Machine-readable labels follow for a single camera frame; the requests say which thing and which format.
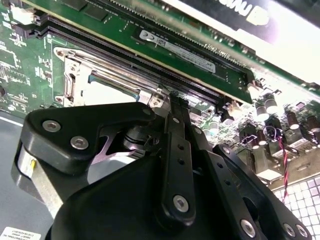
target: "barcode sticker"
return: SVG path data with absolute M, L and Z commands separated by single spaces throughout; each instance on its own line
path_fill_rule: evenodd
M 7 226 L 0 235 L 0 240 L 40 240 L 41 235 L 38 233 L 24 231 Z
M 197 65 L 198 67 L 201 67 L 213 74 L 216 73 L 216 65 L 208 60 L 203 59 L 202 57 L 199 57 L 179 46 L 176 46 L 160 37 L 157 37 L 156 35 L 152 34 L 151 32 L 148 32 L 146 30 L 142 30 L 139 36 L 141 39 L 153 42 L 157 44 L 158 46 L 169 50 L 170 52 L 176 54 L 180 58 L 193 63 L 194 65 Z

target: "gray surface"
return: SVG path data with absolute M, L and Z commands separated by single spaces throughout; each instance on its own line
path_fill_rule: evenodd
M 41 234 L 45 239 L 53 222 L 49 211 L 16 187 L 10 175 L 21 127 L 2 118 L 22 123 L 21 119 L 0 112 L 0 234 L 12 227 Z

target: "black plastic arm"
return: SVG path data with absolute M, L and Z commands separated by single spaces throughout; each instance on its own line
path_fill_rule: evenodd
M 89 168 L 105 127 L 112 126 L 120 132 L 135 125 L 146 126 L 154 119 L 154 112 L 143 103 L 36 110 L 25 118 L 20 140 L 36 159 L 62 173 L 77 175 Z M 45 130 L 43 123 L 48 120 L 59 123 L 61 129 Z M 71 139 L 76 136 L 87 140 L 86 149 L 75 149 L 71 145 Z

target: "memory stick label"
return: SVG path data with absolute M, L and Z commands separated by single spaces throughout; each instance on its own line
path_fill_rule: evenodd
M 170 52 L 176 54 L 180 58 L 193 63 L 194 65 L 203 68 L 213 74 L 216 73 L 216 65 L 208 60 L 203 59 L 202 57 L 199 57 L 179 46 L 176 46 L 160 37 L 157 37 L 156 35 L 152 34 L 151 32 L 148 32 L 146 30 L 142 30 L 139 37 L 142 40 L 152 42 L 157 44 L 158 46 L 169 50 Z

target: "white connector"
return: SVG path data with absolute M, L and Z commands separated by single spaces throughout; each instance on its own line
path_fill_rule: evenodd
M 254 99 L 258 99 L 260 96 L 261 96 L 261 93 L 263 92 L 263 89 L 252 84 L 252 83 L 249 83 L 247 85 L 247 89 L 250 93 L 250 96 L 251 96 L 251 99 L 254 100 Z
M 239 104 L 236 101 L 232 101 L 231 105 L 228 106 L 227 110 L 229 115 L 234 119 L 240 118 L 243 114 Z
M 35 20 L 35 12 L 34 8 L 23 9 L 20 7 L 11 7 L 11 12 L 13 19 L 18 21 L 23 25 L 32 24 Z

